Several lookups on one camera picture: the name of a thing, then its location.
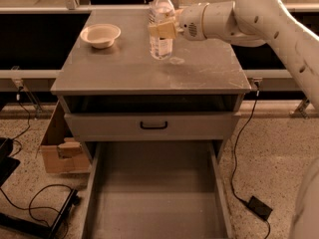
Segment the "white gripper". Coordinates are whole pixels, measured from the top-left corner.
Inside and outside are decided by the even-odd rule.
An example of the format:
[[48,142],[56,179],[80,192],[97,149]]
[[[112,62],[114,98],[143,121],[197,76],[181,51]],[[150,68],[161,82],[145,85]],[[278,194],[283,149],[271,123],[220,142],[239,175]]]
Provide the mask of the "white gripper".
[[[233,13],[233,2],[199,3],[184,9],[177,9],[179,26],[183,36],[190,41],[220,39],[231,42],[237,34],[237,23]],[[176,21],[164,21],[148,25],[152,37],[175,39],[178,24]]]

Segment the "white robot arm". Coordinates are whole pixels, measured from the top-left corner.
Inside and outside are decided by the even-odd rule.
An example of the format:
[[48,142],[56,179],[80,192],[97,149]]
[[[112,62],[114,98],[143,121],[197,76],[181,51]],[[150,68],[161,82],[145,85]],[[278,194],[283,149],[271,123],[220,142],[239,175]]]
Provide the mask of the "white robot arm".
[[[149,24],[153,37],[208,39],[241,47],[268,45],[315,110],[319,110],[319,38],[281,0],[197,3]],[[303,171],[287,239],[319,239],[319,158]]]

